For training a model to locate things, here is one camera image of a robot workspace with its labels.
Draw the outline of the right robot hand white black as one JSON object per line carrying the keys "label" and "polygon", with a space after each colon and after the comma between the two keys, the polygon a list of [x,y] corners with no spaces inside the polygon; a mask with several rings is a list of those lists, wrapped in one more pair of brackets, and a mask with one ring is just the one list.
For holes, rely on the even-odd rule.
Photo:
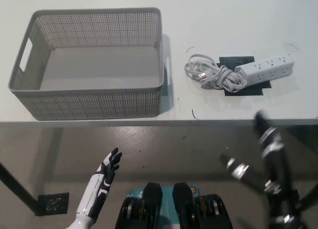
{"label": "right robot hand white black", "polygon": [[221,163],[235,180],[257,193],[296,198],[285,144],[278,128],[269,122],[262,111],[255,114],[253,122],[258,135],[265,177],[257,175],[250,165],[224,153],[220,155]]}

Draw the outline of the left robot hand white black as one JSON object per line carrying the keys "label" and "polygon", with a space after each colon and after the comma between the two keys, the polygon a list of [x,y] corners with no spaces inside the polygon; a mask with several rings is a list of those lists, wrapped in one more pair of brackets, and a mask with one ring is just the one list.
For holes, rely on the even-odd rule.
{"label": "left robot hand white black", "polygon": [[122,153],[115,148],[92,175],[79,203],[77,214],[96,221],[110,191],[115,171],[119,168]]}

